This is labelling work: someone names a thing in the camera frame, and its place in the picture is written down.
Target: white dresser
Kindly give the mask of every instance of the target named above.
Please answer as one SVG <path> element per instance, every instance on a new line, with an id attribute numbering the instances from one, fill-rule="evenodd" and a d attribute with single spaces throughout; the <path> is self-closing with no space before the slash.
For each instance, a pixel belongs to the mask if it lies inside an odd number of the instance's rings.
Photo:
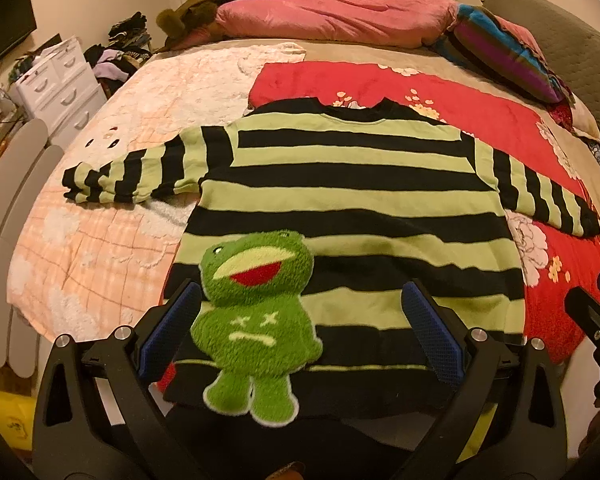
<path id="1" fill-rule="evenodd" d="M 29 119 L 42 119 L 52 144 L 66 150 L 107 102 L 76 37 L 45 51 L 45 56 L 12 86 L 11 96 Z"/>

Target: frog foot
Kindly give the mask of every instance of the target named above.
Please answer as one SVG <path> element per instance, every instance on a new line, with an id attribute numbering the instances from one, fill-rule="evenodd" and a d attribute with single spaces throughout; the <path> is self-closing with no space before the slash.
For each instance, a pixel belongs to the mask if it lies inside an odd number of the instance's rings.
<path id="1" fill-rule="evenodd" d="M 251 416 L 270 428 L 281 428 L 298 415 L 298 399 L 291 391 L 289 376 L 254 377 Z"/>
<path id="2" fill-rule="evenodd" d="M 251 380 L 222 370 L 205 388 L 203 399 L 210 410 L 222 415 L 244 415 L 249 411 Z"/>

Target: black screen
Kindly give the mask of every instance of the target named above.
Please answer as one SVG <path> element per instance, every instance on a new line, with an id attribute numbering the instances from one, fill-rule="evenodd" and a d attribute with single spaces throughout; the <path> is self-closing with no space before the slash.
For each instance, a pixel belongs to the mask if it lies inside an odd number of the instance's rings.
<path id="1" fill-rule="evenodd" d="M 31 0 L 0 0 L 0 59 L 34 30 Z"/>

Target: green frog plush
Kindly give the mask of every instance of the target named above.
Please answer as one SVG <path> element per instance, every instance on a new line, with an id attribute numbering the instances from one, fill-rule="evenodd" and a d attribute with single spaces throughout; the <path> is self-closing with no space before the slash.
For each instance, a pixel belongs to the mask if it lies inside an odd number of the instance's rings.
<path id="1" fill-rule="evenodd" d="M 289 374 L 322 354 L 300 300 L 313 268 L 293 231 L 254 233 L 205 252 L 200 270 L 212 308 L 198 315 L 191 336 L 221 370 L 203 394 L 210 409 L 251 412 L 274 428 L 296 418 Z"/>

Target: metal screw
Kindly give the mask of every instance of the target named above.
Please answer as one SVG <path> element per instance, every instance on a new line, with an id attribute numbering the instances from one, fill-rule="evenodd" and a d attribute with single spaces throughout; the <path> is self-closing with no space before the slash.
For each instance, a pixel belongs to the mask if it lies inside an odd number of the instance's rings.
<path id="1" fill-rule="evenodd" d="M 131 335 L 131 329 L 128 326 L 119 326 L 113 335 L 116 337 L 116 339 L 124 341 L 127 337 Z"/>
<path id="2" fill-rule="evenodd" d="M 536 350 L 544 350 L 544 341 L 539 337 L 535 337 L 531 340 L 531 346 Z"/>
<path id="3" fill-rule="evenodd" d="M 71 338 L 67 334 L 62 334 L 58 339 L 56 339 L 56 346 L 58 348 L 64 348 L 69 344 Z"/>
<path id="4" fill-rule="evenodd" d="M 471 337 L 479 342 L 487 341 L 487 333 L 481 328 L 474 328 L 471 330 Z"/>

